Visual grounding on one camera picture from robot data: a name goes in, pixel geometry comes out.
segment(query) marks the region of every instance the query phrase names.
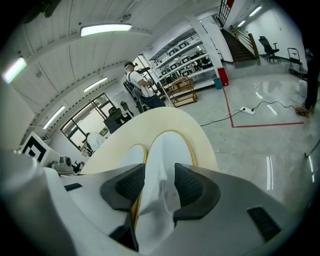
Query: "stair railing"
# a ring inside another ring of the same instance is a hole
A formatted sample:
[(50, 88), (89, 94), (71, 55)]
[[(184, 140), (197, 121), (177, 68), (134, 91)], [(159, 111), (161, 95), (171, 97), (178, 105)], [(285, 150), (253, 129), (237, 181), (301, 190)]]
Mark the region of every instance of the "stair railing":
[(258, 48), (256, 45), (256, 42), (254, 40), (254, 37), (251, 33), (248, 34), (248, 36), (246, 36), (244, 33), (242, 33), (241, 31), (235, 29), (233, 26), (229, 27), (229, 30), (231, 31), (231, 34), (234, 35), (234, 37), (240, 41), (240, 39), (242, 41), (244, 41), (247, 45), (249, 45), (254, 52), (255, 58), (257, 60), (260, 60), (260, 56), (259, 56), (259, 52), (258, 52)]
[(226, 23), (233, 4), (234, 0), (221, 0), (218, 21), (222, 27)]

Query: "staircase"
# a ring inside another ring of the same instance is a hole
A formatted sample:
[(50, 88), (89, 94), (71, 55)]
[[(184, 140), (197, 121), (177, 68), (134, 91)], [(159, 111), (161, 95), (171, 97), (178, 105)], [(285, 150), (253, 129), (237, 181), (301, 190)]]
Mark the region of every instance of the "staircase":
[(221, 33), (227, 45), (229, 46), (234, 63), (257, 59), (239, 40), (237, 40), (229, 32), (222, 29)]

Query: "beige curved panel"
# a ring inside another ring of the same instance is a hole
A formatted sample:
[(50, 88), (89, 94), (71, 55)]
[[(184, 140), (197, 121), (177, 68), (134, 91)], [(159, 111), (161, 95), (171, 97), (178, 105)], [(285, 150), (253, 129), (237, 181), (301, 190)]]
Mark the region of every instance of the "beige curved panel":
[(134, 117), (115, 131), (92, 155), (81, 173), (116, 169), (133, 145), (143, 144), (149, 151), (156, 137), (168, 130), (183, 134), (193, 149), (197, 166), (219, 171), (214, 150), (200, 125), (178, 108), (158, 107)]

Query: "black chair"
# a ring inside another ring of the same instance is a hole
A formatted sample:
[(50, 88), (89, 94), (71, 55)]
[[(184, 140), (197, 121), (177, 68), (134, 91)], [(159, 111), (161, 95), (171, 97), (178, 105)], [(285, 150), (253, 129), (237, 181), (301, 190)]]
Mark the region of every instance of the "black chair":
[(113, 106), (112, 108), (109, 109), (109, 115), (111, 115), (112, 113), (116, 112), (117, 108), (115, 106)]
[(130, 120), (130, 119), (128, 120), (122, 115), (122, 111), (120, 108), (116, 108), (115, 111), (109, 115), (109, 118), (113, 119), (120, 126), (122, 126), (123, 123), (126, 123), (127, 121)]
[(121, 101), (121, 102), (120, 102), (120, 105), (123, 107), (123, 110), (124, 110), (124, 111), (128, 110), (128, 111), (130, 112), (130, 114), (131, 114), (132, 116), (134, 116), (134, 113), (132, 113), (132, 112), (129, 110), (128, 104), (127, 104), (126, 102)]
[(111, 134), (114, 133), (121, 126), (119, 123), (117, 123), (114, 119), (110, 117), (107, 117), (103, 122)]
[(266, 37), (264, 36), (260, 36), (259, 42), (264, 47), (265, 57), (268, 61), (270, 60), (275, 61), (275, 59), (280, 61), (280, 59), (277, 56), (275, 56), (275, 53), (279, 52), (279, 49), (277, 49), (277, 46), (276, 46), (277, 42), (274, 43), (274, 49), (272, 49), (268, 39), (266, 39)]

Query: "power strip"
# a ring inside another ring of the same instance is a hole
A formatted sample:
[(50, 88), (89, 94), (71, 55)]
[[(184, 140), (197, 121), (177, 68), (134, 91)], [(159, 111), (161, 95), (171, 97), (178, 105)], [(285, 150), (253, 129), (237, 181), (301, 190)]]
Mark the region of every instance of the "power strip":
[(241, 110), (243, 111), (243, 112), (245, 112), (245, 113), (247, 113), (247, 114), (249, 114), (249, 115), (251, 115), (251, 116), (253, 116), (254, 114), (255, 114), (255, 112), (256, 111), (252, 111), (252, 109), (251, 108), (248, 108), (248, 107), (241, 107)]

